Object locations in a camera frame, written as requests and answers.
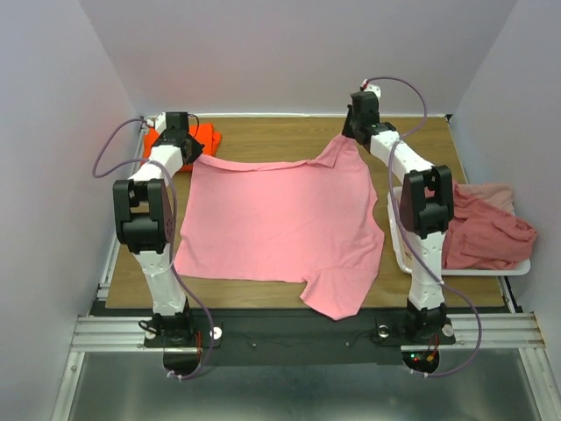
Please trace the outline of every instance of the wooden table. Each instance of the wooden table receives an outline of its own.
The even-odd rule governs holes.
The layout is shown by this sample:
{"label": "wooden table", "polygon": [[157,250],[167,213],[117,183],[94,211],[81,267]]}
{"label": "wooden table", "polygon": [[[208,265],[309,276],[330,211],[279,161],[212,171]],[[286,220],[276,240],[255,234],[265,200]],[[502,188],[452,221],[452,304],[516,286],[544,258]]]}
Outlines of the wooden table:
{"label": "wooden table", "polygon": [[[223,134],[217,157],[228,161],[298,161],[315,158],[336,134],[342,118],[215,118]],[[391,118],[400,132],[413,128],[417,118]],[[443,118],[430,118],[425,127],[408,138],[408,143],[426,160],[448,165],[456,180],[463,181],[462,168]],[[400,271],[395,261],[387,218],[387,168],[362,147],[360,155],[370,168],[378,202],[373,211],[378,226],[386,233],[380,271],[363,307],[402,307],[406,303],[411,276]],[[179,196],[179,227],[187,206],[190,174],[174,177]],[[305,308],[300,299],[305,283],[210,280],[184,276],[187,285],[211,308]],[[446,277],[452,287],[465,292],[477,306],[502,306],[496,278]],[[449,306],[465,306],[458,296],[445,293]],[[193,307],[196,303],[189,300]],[[121,246],[106,306],[119,309],[152,308],[152,298],[140,266]]]}

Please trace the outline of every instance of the wall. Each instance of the wall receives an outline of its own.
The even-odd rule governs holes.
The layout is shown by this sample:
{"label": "wall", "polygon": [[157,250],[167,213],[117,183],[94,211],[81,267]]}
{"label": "wall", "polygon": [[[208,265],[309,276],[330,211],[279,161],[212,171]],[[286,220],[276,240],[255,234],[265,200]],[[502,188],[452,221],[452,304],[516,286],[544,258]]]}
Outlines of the wall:
{"label": "wall", "polygon": [[135,111],[75,0],[4,4],[0,46],[0,418],[35,421],[51,417],[110,240],[111,181],[91,165]]}
{"label": "wall", "polygon": [[517,212],[539,231],[528,275],[511,282],[535,310],[561,384],[561,3],[520,0],[451,121],[471,182],[515,187]]}
{"label": "wall", "polygon": [[[449,113],[515,0],[81,0],[139,112],[346,113],[398,75]],[[384,86],[382,112],[420,113]]]}

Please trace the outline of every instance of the cable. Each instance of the cable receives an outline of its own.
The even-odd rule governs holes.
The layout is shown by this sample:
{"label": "cable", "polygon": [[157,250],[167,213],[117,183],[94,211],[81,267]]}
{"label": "cable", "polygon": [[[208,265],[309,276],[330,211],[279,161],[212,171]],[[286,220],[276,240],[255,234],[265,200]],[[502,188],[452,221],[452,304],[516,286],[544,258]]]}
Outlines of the cable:
{"label": "cable", "polygon": [[[175,228],[177,226],[177,190],[175,188],[174,180],[172,179],[172,176],[167,171],[166,167],[164,167],[161,163],[159,163],[157,161],[152,161],[152,160],[149,160],[149,159],[146,159],[146,158],[132,158],[130,160],[126,160],[126,161],[118,163],[115,167],[113,167],[113,168],[111,168],[111,169],[109,169],[105,172],[102,172],[101,174],[97,173],[97,166],[99,165],[99,161],[102,159],[102,156],[105,153],[105,150],[107,149],[107,146],[109,146],[111,141],[115,138],[118,131],[121,130],[126,125],[128,125],[130,123],[135,123],[135,122],[140,122],[140,123],[147,124],[147,120],[145,120],[143,118],[131,118],[131,119],[128,119],[128,120],[124,121],[120,125],[118,125],[117,128],[113,131],[113,133],[107,138],[107,140],[103,144],[101,150],[99,151],[99,154],[97,155],[96,160],[94,161],[94,166],[91,169],[91,174],[94,178],[104,178],[105,176],[111,174],[116,169],[119,169],[119,168],[121,168],[125,165],[134,164],[134,163],[137,163],[137,162],[140,162],[140,163],[149,162],[149,163],[155,165],[156,167],[158,167],[159,169],[161,169],[161,171],[162,171],[163,175],[166,177],[167,183],[169,184],[169,187],[172,191],[172,199],[173,199],[173,207],[174,207],[174,216],[173,216],[173,223],[172,223],[172,239],[170,241],[170,268],[172,270],[172,273],[174,274],[174,278],[181,285],[183,290],[185,290],[189,294],[189,296],[191,296],[191,298],[193,298],[196,301],[196,303],[199,304],[199,306],[202,308],[202,311],[204,311],[205,316],[209,320],[210,332],[214,332],[214,321],[212,320],[212,316],[210,315],[210,310],[207,308],[206,305],[204,305],[204,303],[199,299],[199,297],[196,296],[195,293],[187,287],[185,282],[181,279],[181,277],[177,273],[177,269],[175,269],[174,257],[173,256],[174,256]],[[193,371],[193,373],[191,373],[189,375],[182,376],[182,375],[176,375],[174,372],[167,372],[167,375],[170,376],[170,377],[176,378],[180,381],[189,380],[189,379],[192,379],[193,377],[196,377],[197,375],[199,375],[199,373],[202,371],[202,369],[205,367],[207,361],[209,360],[210,355],[212,354],[212,348],[214,347],[214,342],[215,342],[214,341],[214,334],[210,334],[209,350],[204,355],[204,358],[202,359],[201,363],[197,366],[197,368]]]}
{"label": "cable", "polygon": [[442,288],[448,289],[450,292],[456,294],[457,296],[460,296],[467,303],[467,305],[472,310],[473,315],[475,316],[475,320],[477,322],[477,328],[478,328],[477,342],[475,344],[475,348],[473,349],[472,354],[468,357],[468,359],[466,361],[464,361],[459,366],[457,366],[457,367],[455,367],[451,370],[445,371],[443,373],[433,373],[433,374],[423,373],[423,375],[425,377],[445,377],[446,375],[453,375],[454,373],[457,373],[458,371],[463,370],[464,368],[466,368],[467,366],[469,366],[472,363],[473,359],[475,358],[479,349],[481,348],[481,340],[483,338],[483,325],[481,323],[481,317],[479,316],[479,312],[475,308],[475,305],[472,303],[472,301],[463,292],[458,291],[457,289],[454,289],[453,287],[449,287],[448,285],[446,285],[444,283],[444,281],[441,280],[429,268],[429,266],[423,261],[423,259],[419,255],[419,253],[415,251],[415,249],[411,245],[411,242],[408,240],[407,231],[406,231],[405,227],[403,226],[403,223],[401,222],[401,219],[399,218],[397,199],[396,199],[395,193],[394,193],[394,157],[395,157],[395,150],[397,149],[397,146],[403,141],[403,138],[406,138],[407,136],[409,136],[409,135],[421,130],[421,128],[423,128],[423,126],[427,122],[427,118],[428,118],[428,116],[427,116],[427,103],[425,102],[424,97],[421,94],[421,92],[419,92],[419,90],[415,86],[413,86],[411,83],[409,83],[409,82],[407,82],[407,81],[405,81],[405,80],[403,80],[399,77],[393,77],[393,76],[372,77],[372,78],[366,79],[362,83],[361,89],[364,89],[366,87],[366,85],[368,85],[368,83],[373,82],[373,81],[378,81],[378,80],[390,80],[390,81],[397,81],[397,82],[401,82],[401,83],[406,84],[417,94],[417,96],[419,96],[419,99],[423,103],[423,119],[421,120],[421,123],[419,123],[419,125],[417,127],[413,128],[412,130],[410,130],[410,131],[406,132],[405,134],[401,135],[400,139],[392,145],[392,149],[390,151],[389,160],[388,160],[388,164],[387,164],[389,195],[390,195],[391,202],[392,202],[392,210],[395,214],[395,221],[397,223],[397,227],[400,230],[401,237],[403,238],[403,242],[407,245],[407,247],[409,247],[409,250],[411,251],[411,254],[413,254],[415,259],[421,264],[421,266],[424,268],[424,270],[427,271],[427,273],[432,277],[432,279],[435,280],[435,282],[439,283],[442,286]]}
{"label": "cable", "polygon": [[197,133],[199,132],[199,126],[201,125],[201,121],[199,120],[199,116],[197,116],[196,114],[188,114],[188,116],[194,117],[196,120],[196,130],[195,130],[195,134],[193,135],[193,137],[195,138]]}

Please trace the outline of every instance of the pink t-shirt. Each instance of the pink t-shirt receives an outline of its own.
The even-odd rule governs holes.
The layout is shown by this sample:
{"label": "pink t-shirt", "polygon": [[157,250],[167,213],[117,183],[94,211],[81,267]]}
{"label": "pink t-shirt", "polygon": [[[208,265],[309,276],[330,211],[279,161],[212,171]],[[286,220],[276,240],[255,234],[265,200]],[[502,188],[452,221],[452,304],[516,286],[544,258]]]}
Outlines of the pink t-shirt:
{"label": "pink t-shirt", "polygon": [[359,311],[384,233],[355,140],[338,135],[298,162],[201,155],[192,177],[175,257],[181,275],[306,282],[301,299],[312,309],[336,320]]}

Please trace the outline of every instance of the white wall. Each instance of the white wall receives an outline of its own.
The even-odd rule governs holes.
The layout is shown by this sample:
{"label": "white wall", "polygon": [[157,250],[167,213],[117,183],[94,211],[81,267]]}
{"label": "white wall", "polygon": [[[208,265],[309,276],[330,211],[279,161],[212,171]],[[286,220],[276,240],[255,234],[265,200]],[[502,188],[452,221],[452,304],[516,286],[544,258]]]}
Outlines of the white wall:
{"label": "white wall", "polygon": [[0,51],[0,418],[35,421],[51,417],[109,244],[111,181],[91,165],[135,111],[75,0],[5,3]]}
{"label": "white wall", "polygon": [[520,0],[452,118],[471,182],[515,187],[539,231],[532,269],[512,278],[535,310],[561,384],[561,2]]}
{"label": "white wall", "polygon": [[[515,0],[81,0],[142,113],[345,113],[365,77],[456,110]],[[420,113],[386,88],[382,112]]]}

